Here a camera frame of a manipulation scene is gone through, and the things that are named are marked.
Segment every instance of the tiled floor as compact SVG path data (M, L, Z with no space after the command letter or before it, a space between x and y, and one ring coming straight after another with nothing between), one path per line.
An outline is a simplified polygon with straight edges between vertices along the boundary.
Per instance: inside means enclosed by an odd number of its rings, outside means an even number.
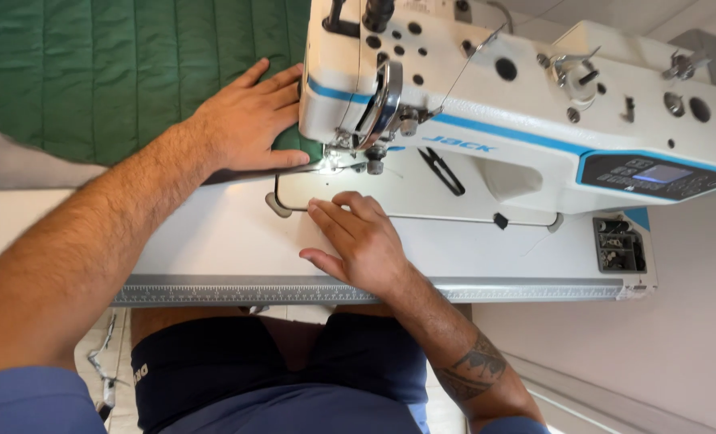
M325 306L272 306L262 315L295 321L324 323L331 310ZM92 350L98 349L106 338L109 322L116 314L112 339L97 360L106 374L116 376L124 383L117 383L117 405L106 421L106 429L112 434L138 434L136 426L138 413L133 393L133 370L131 369L131 319L127 309L107 309L93 329L80 341L74 350L77 371L87 383L93 402L102 399L102 380L93 365L87 360ZM465 434L465 418L459 408L441 388L433 371L428 366L428 425L431 434Z

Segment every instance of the white sewing machine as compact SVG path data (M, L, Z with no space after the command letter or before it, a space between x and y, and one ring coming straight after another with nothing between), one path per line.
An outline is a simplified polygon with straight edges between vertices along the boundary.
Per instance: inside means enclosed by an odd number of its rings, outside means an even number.
M313 0L299 130L339 173L282 176L284 206L357 189L391 215L549 225L716 194L702 54L593 23L546 45L459 22L452 1L395 3ZM436 150L466 194L414 147ZM369 174L342 170L361 162Z

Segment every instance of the control panel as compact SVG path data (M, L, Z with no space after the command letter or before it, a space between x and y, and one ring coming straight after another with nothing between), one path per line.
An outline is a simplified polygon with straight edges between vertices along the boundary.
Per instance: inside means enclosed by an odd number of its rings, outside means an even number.
M581 160L578 183L681 201L716 188L716 172L639 154L594 154Z

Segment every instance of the navy shorts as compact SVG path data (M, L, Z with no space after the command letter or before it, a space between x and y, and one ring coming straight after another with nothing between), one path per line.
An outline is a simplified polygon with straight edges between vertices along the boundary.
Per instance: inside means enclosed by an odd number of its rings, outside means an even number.
M286 365L260 317L187 321L147 336L132 352L138 424L146 434L214 402L280 385L321 383L405 404L427 402L425 354L389 317L335 313L317 327L300 368Z

